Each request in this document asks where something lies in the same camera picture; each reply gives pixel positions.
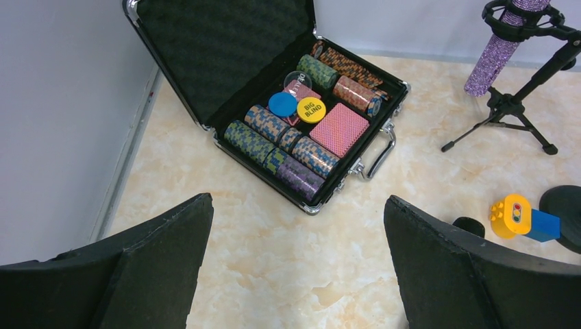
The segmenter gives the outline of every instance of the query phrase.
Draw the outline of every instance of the poker chip case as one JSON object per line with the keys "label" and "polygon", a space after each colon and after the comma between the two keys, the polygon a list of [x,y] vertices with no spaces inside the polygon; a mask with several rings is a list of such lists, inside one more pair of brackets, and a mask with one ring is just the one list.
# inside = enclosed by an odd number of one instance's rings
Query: poker chip case
{"label": "poker chip case", "polygon": [[[123,9],[194,122],[307,214],[347,176],[371,181],[394,148],[409,84],[318,35],[312,0],[124,0]],[[269,111],[293,71],[312,78],[301,97],[326,107],[318,123]],[[375,138],[386,147],[366,169]]]}

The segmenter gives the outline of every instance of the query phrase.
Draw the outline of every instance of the beige marble tile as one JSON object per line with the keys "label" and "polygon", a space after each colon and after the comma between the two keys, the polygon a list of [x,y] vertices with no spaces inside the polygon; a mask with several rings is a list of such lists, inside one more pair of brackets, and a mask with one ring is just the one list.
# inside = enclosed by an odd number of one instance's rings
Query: beige marble tile
{"label": "beige marble tile", "polygon": [[[559,73],[526,100],[526,114],[559,147],[546,156],[526,132],[484,127],[446,154],[441,146],[488,114],[487,97],[462,87],[472,66],[365,56],[412,85],[395,118],[397,146],[375,178],[345,190],[309,217],[214,147],[165,83],[110,234],[210,192],[214,225],[188,328],[405,328],[383,226],[398,195],[439,219],[481,221],[486,238],[548,259],[581,264],[557,242],[501,240],[489,206],[510,193],[537,206],[547,189],[581,184],[581,75]],[[515,93],[534,70],[507,68],[495,87]],[[369,163],[384,146],[366,153]]]}

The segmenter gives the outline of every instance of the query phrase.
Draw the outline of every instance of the case handle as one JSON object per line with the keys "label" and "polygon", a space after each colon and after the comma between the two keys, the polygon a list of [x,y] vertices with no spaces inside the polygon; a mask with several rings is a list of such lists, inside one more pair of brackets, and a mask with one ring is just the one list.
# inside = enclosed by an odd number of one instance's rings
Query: case handle
{"label": "case handle", "polygon": [[369,172],[367,174],[364,173],[365,166],[361,163],[361,161],[358,162],[358,164],[353,169],[353,172],[360,174],[363,180],[365,181],[371,180],[373,176],[375,176],[375,173],[377,173],[378,169],[381,167],[387,156],[393,151],[396,142],[394,128],[395,126],[391,122],[391,119],[387,120],[383,127],[381,128],[380,132],[383,132],[388,136],[389,142],[387,143],[387,147],[382,151],[378,158],[375,159],[375,162],[369,169]]}

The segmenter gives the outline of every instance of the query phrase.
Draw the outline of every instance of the blue toy block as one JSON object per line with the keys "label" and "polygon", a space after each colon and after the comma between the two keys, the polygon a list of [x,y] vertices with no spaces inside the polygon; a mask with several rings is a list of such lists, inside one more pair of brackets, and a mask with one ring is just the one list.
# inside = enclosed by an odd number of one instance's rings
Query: blue toy block
{"label": "blue toy block", "polygon": [[549,215],[545,212],[532,210],[532,227],[530,232],[524,234],[526,237],[538,242],[559,239],[561,236],[560,218]]}

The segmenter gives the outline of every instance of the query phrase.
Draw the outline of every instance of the microphone stand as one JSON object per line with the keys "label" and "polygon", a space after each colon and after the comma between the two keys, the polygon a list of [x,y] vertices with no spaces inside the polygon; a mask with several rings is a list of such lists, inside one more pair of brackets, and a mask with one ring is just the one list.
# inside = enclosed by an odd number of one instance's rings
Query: microphone stand
{"label": "microphone stand", "polygon": [[[517,27],[503,23],[500,19],[494,18],[494,12],[502,9],[511,11],[514,14],[525,18],[527,23],[524,26]],[[545,15],[550,16],[549,22],[537,26],[536,24],[540,21],[541,17]],[[552,36],[559,40],[566,40],[567,44],[559,49],[515,95],[501,94],[498,90],[490,87],[488,91],[491,94],[491,98],[486,103],[490,108],[489,117],[486,118],[486,120],[477,123],[472,129],[458,137],[456,140],[444,145],[441,151],[449,151],[457,142],[461,141],[464,137],[470,135],[478,128],[483,125],[490,125],[493,127],[503,127],[530,132],[542,144],[543,151],[546,154],[551,156],[557,154],[557,147],[549,143],[525,117],[523,100],[537,87],[546,83],[553,75],[557,74],[557,72],[566,71],[575,66],[576,57],[581,53],[581,31],[563,25],[565,17],[550,5],[542,12],[528,12],[515,7],[512,4],[512,0],[496,0],[490,2],[484,8],[482,18],[492,27],[495,35],[507,41],[522,42],[532,36]],[[542,27],[542,25],[548,23],[552,26]],[[517,117],[523,125],[513,125],[501,122],[500,120],[507,115]]]}

